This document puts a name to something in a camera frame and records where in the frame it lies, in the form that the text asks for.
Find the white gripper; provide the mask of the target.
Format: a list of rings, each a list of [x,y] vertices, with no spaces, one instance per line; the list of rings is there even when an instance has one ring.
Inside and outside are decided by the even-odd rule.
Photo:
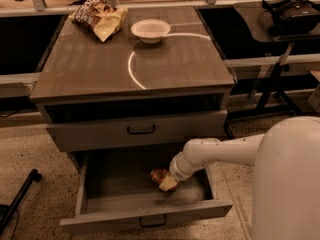
[[[195,171],[195,166],[184,156],[183,152],[179,152],[170,162],[169,172],[173,175],[167,175],[160,183],[159,188],[163,191],[174,189],[178,185],[178,181],[189,179]]]

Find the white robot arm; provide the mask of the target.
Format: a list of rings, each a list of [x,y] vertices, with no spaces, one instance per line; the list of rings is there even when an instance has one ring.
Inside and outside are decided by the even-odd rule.
[[[189,140],[160,183],[164,191],[216,161],[254,167],[252,240],[320,240],[320,118],[292,117],[266,133]]]

